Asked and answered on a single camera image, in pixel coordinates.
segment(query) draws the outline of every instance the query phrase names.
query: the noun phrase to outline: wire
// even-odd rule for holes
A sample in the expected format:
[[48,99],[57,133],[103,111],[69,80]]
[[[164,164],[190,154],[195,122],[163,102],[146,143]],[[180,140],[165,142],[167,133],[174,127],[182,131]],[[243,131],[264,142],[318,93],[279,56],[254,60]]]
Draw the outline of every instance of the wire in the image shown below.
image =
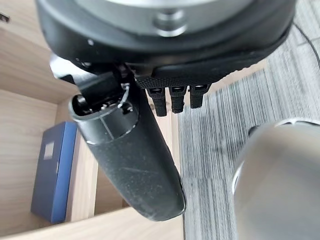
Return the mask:
[[319,69],[320,69],[320,56],[318,54],[318,51],[314,45],[314,43],[310,40],[310,38],[307,36],[307,34],[302,30],[302,28],[296,24],[295,22],[293,22],[293,25],[296,27],[296,29],[301,33],[301,35],[305,38],[305,40],[307,41],[307,43],[311,46],[314,54],[315,54],[315,57],[316,57],[316,60],[318,62],[318,66],[319,66]]

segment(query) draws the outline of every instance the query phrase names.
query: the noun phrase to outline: white label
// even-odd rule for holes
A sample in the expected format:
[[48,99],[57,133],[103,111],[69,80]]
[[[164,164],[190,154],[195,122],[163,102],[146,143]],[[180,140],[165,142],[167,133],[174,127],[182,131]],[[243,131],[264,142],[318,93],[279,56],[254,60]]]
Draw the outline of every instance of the white label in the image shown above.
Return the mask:
[[44,160],[52,159],[52,155],[54,154],[54,146],[55,142],[50,142],[47,145],[45,145],[45,151],[44,151]]

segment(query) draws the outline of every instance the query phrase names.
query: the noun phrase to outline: silver cylinder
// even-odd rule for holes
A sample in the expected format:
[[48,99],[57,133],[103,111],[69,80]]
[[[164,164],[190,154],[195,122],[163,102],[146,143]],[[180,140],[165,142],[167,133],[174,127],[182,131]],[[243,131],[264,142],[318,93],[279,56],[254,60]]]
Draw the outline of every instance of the silver cylinder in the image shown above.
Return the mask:
[[232,185],[239,240],[319,239],[319,123],[259,127],[236,162]]

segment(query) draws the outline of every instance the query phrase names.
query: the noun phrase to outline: striped carpet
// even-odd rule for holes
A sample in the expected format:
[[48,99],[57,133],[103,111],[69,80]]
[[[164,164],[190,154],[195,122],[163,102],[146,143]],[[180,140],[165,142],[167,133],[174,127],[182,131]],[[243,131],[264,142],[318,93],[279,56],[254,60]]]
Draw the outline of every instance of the striped carpet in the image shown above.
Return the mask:
[[[320,52],[320,0],[300,0],[295,21]],[[186,240],[237,239],[231,182],[235,159],[255,125],[320,119],[320,69],[297,29],[268,67],[204,98],[178,116]]]

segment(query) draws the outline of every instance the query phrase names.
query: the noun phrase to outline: blue box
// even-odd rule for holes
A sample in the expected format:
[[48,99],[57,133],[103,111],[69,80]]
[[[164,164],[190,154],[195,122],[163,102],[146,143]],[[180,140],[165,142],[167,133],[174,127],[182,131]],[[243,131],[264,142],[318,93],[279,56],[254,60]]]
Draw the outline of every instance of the blue box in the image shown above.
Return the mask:
[[51,223],[66,219],[77,126],[62,122],[43,133],[31,212]]

